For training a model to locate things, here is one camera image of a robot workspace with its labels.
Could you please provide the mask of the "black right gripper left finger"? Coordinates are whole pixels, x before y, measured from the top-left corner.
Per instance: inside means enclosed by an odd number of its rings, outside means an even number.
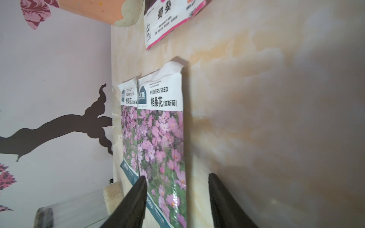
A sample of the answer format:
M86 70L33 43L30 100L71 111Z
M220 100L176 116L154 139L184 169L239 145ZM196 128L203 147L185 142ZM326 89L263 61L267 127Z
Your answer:
M101 228L141 228L146 199L146 178L141 176Z

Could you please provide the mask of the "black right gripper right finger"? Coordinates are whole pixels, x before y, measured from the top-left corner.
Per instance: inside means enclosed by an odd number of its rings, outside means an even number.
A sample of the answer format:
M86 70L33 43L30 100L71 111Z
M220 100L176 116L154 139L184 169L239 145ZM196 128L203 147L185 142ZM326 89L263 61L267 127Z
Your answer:
M209 174L209 194L215 228L256 228L219 177Z

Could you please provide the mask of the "pink cosmos seed packet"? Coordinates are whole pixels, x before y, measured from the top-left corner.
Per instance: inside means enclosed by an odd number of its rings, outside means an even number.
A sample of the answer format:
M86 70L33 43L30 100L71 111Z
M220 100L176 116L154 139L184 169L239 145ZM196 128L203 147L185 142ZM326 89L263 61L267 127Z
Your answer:
M139 172L147 208L162 228L187 226L182 69L171 61L138 81Z

